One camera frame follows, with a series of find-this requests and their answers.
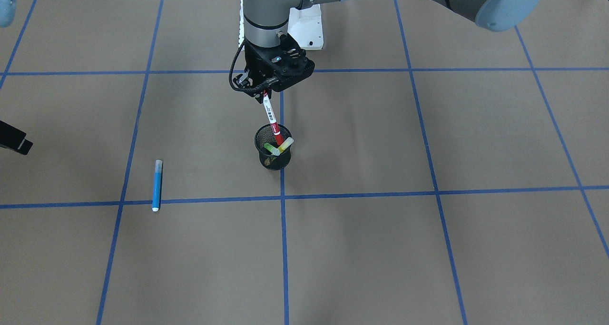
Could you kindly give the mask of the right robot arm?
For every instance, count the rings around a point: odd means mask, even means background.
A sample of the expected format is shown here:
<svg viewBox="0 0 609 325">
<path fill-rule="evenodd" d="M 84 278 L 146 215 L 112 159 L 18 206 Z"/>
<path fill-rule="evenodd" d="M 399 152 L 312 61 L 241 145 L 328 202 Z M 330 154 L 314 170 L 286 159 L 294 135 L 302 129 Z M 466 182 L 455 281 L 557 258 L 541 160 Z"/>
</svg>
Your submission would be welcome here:
<svg viewBox="0 0 609 325">
<path fill-rule="evenodd" d="M 17 11 L 17 0 L 0 0 L 0 26 L 9 27 Z M 13 127 L 8 123 L 0 122 L 0 147 L 17 152 L 21 155 L 28 155 L 33 143 L 26 139 L 26 132 Z"/>
</svg>

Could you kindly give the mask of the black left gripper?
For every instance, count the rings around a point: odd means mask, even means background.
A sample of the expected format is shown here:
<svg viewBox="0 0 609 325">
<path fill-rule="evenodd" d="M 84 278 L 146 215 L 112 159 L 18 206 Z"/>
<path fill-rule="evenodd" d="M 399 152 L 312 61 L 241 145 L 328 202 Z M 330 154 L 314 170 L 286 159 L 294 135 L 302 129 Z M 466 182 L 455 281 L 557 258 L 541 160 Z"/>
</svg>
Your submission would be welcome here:
<svg viewBox="0 0 609 325">
<path fill-rule="evenodd" d="M 276 47 L 259 47 L 245 40 L 245 58 L 250 88 L 281 92 L 304 79 L 315 69 L 313 60 L 295 39 L 281 39 Z"/>
</svg>

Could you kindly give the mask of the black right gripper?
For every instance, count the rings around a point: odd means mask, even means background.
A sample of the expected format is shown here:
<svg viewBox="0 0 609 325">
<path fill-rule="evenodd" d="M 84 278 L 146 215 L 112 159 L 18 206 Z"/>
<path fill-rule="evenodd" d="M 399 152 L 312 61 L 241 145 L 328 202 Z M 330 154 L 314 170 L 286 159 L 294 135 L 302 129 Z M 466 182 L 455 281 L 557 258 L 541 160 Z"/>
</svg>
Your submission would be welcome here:
<svg viewBox="0 0 609 325">
<path fill-rule="evenodd" d="M 0 147 L 27 155 L 33 147 L 33 143 L 26 139 L 26 135 L 26 132 L 19 128 L 0 121 Z"/>
</svg>

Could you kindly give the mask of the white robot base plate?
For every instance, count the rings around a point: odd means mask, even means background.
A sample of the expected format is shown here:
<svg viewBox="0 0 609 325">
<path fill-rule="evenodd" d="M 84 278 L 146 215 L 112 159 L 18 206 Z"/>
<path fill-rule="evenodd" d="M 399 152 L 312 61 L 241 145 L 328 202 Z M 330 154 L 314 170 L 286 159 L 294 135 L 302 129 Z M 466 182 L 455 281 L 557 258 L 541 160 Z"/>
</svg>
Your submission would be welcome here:
<svg viewBox="0 0 609 325">
<path fill-rule="evenodd" d="M 290 35 L 305 50 L 321 50 L 324 34 L 320 6 L 297 10 L 248 1 L 241 5 L 239 43 L 246 40 L 256 47 L 275 48 L 280 45 L 281 35 Z"/>
</svg>

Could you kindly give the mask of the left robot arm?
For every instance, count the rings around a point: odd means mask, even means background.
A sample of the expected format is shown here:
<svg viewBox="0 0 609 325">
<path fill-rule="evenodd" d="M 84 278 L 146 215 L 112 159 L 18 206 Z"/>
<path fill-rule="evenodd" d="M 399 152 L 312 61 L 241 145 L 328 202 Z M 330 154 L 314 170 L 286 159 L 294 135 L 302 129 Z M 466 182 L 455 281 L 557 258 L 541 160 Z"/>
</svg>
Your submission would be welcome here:
<svg viewBox="0 0 609 325">
<path fill-rule="evenodd" d="M 245 55 L 245 67 L 230 68 L 230 87 L 260 98 L 309 78 L 315 69 L 306 50 L 289 30 L 291 11 L 353 0 L 241 0 L 242 39 L 233 58 Z M 502 32 L 525 20 L 540 0 L 428 0 L 491 32 Z"/>
</svg>

